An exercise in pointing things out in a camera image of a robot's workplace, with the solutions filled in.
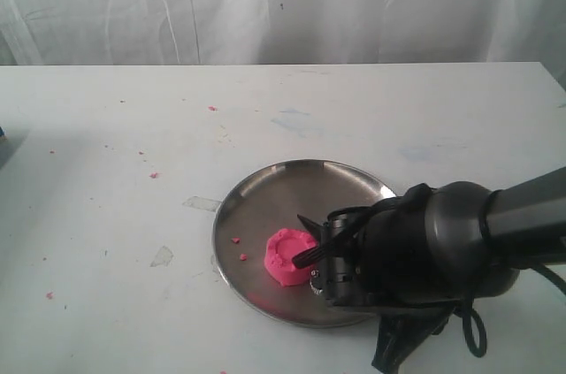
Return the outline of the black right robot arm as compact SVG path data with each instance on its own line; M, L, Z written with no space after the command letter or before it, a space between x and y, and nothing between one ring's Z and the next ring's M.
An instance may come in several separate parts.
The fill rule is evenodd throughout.
M429 337L459 317L469 351L487 350L479 298L506 293L524 270L559 289L565 261L565 171L489 190L466 181L419 184L370 206L304 218L317 241L295 256L312 289L335 309L374 313L372 365L395 373Z

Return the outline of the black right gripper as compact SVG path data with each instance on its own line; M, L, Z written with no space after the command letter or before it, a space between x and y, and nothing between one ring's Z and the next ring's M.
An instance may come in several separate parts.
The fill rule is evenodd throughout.
M468 184L419 184L327 221L349 241L344 256L314 264L310 283L330 307L379 315L373 368L397 372L451 317L469 331Z

